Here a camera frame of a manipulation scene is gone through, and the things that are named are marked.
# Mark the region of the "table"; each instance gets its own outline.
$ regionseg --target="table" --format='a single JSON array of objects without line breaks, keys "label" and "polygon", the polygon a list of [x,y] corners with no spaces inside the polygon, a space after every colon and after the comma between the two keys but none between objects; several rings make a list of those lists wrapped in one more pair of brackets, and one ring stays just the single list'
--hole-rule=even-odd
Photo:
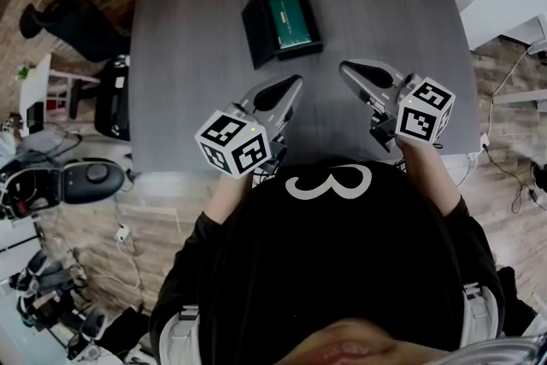
[{"label": "table", "polygon": [[547,89],[523,91],[521,93],[509,93],[507,95],[497,95],[492,99],[492,103],[522,103],[534,102],[536,109],[541,112],[547,112]]},{"label": "table", "polygon": [[[60,78],[66,81],[63,81],[64,84],[50,85],[50,78]],[[43,121],[47,121],[58,115],[65,120],[68,118],[72,86],[74,81],[78,79],[93,84],[101,82],[99,79],[90,76],[67,74],[53,70],[51,68],[51,54],[47,54],[35,68],[29,70],[28,76],[22,81],[19,96],[19,114],[23,121],[23,128],[21,129],[22,137],[26,137],[29,134],[26,113],[35,103],[44,104]],[[46,108],[48,101],[64,102],[64,107],[48,110]]]},{"label": "table", "polygon": [[397,158],[370,136],[372,110],[338,74],[349,58],[373,58],[431,76],[456,94],[443,153],[479,150],[471,55],[454,0],[310,0],[322,53],[252,67],[241,11],[249,0],[137,0],[129,112],[138,171],[204,170],[193,138],[215,109],[281,74],[301,74],[304,95],[285,130],[284,164],[325,156]]}]

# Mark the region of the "white table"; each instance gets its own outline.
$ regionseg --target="white table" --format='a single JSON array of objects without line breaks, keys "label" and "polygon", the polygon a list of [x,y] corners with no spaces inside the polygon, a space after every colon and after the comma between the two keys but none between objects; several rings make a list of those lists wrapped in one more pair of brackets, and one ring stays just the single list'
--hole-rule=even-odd
[{"label": "white table", "polygon": [[523,91],[521,93],[509,93],[508,95],[495,96],[493,103],[520,103],[535,102],[538,111],[547,112],[547,89]]},{"label": "white table", "polygon": [[[50,77],[63,78],[65,84],[50,85]],[[19,98],[19,113],[23,120],[23,128],[21,136],[25,137],[29,134],[28,120],[26,112],[35,104],[44,104],[44,121],[48,118],[56,117],[56,121],[65,121],[68,118],[68,109],[70,107],[70,93],[75,80],[82,79],[86,82],[98,84],[97,78],[84,76],[80,74],[67,74],[51,69],[51,54],[48,54],[35,67],[31,68],[26,79],[23,80],[21,86],[21,94]],[[47,110],[47,101],[65,102],[64,108]]]}]

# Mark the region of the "strap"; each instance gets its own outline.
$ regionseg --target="strap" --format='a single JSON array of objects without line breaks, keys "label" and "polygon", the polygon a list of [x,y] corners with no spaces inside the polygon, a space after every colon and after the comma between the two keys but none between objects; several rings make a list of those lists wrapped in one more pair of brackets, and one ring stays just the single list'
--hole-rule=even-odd
[{"label": "strap", "polygon": [[201,365],[197,306],[185,306],[171,318],[160,335],[159,365]]},{"label": "strap", "polygon": [[470,283],[463,287],[463,327],[460,348],[495,339],[499,319],[497,300],[486,286]]}]

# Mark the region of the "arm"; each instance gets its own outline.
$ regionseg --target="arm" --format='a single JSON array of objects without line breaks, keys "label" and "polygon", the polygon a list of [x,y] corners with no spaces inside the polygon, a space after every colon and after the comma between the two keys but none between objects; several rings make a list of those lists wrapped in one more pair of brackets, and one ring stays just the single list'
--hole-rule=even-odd
[{"label": "arm", "polygon": [[403,152],[407,175],[418,189],[437,206],[443,216],[449,215],[462,195],[446,171],[432,144],[403,137],[396,138]]},{"label": "arm", "polygon": [[235,180],[223,174],[208,206],[197,218],[194,231],[185,241],[163,282],[150,316],[150,342],[158,358],[159,339],[167,322],[187,304],[198,304],[200,280],[207,278],[205,262],[215,253],[222,239],[221,224],[230,216],[251,188],[252,176]]},{"label": "arm", "polygon": [[203,210],[211,220],[222,224],[238,207],[249,193],[252,185],[252,173],[236,180],[222,174],[209,204]]}]

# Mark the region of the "sleeve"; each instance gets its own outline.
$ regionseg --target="sleeve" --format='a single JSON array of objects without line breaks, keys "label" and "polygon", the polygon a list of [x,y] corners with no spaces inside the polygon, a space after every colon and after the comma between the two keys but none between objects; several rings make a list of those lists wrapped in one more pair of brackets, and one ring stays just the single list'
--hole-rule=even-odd
[{"label": "sleeve", "polygon": [[167,322],[187,304],[197,304],[197,288],[206,255],[217,250],[223,227],[201,213],[194,231],[174,258],[174,264],[150,315],[150,342],[156,356]]},{"label": "sleeve", "polygon": [[496,297],[499,318],[503,321],[505,298],[497,277],[496,262],[483,228],[469,215],[463,198],[444,220],[456,251],[463,284],[479,282],[480,285],[488,287]]}]

